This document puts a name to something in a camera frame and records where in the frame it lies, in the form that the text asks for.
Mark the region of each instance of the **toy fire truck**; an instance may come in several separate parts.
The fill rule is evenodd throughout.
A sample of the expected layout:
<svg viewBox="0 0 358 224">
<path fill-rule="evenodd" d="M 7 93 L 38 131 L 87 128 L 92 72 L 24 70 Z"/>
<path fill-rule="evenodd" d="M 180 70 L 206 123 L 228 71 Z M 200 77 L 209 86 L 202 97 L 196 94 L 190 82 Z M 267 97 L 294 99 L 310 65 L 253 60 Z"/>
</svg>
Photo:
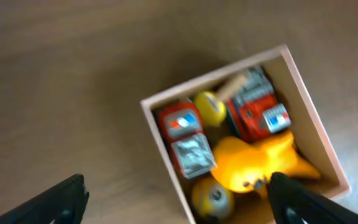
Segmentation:
<svg viewBox="0 0 358 224">
<path fill-rule="evenodd" d="M 236 136 L 251 143 L 283 130 L 291 120 L 285 107 L 277 103 L 263 68 L 250 68 L 247 75 L 248 81 L 227 100 L 226 107 Z"/>
<path fill-rule="evenodd" d="M 196 106 L 190 101 L 164 108 L 158 123 L 169 144 L 171 160 L 187 179 L 205 174 L 216 166 Z"/>
</svg>

